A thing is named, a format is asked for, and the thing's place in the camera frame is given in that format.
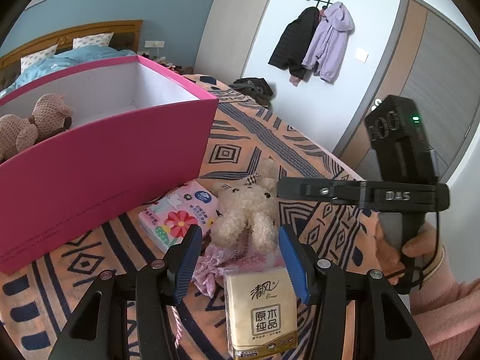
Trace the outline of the pink sleeve right forearm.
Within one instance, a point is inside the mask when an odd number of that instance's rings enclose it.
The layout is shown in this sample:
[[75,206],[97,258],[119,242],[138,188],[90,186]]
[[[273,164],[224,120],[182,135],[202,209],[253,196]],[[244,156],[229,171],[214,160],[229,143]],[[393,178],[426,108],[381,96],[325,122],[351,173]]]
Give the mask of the pink sleeve right forearm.
[[435,359],[459,359],[479,330],[479,280],[459,282],[447,251],[409,296],[411,314]]

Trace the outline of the right hand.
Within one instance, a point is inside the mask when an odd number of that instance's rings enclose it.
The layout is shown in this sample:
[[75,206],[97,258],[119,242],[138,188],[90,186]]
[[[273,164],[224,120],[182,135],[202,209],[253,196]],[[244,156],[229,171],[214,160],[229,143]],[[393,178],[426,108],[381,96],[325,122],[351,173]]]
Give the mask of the right hand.
[[[397,284],[399,279],[404,276],[404,273],[400,274],[400,271],[405,269],[405,266],[400,261],[400,252],[387,242],[381,222],[376,225],[375,239],[380,268],[384,275],[389,276],[388,281],[391,284]],[[424,278],[426,280],[430,278],[444,258],[444,247],[437,228],[425,222],[418,235],[402,248],[402,252],[409,258],[419,258],[422,262]]]

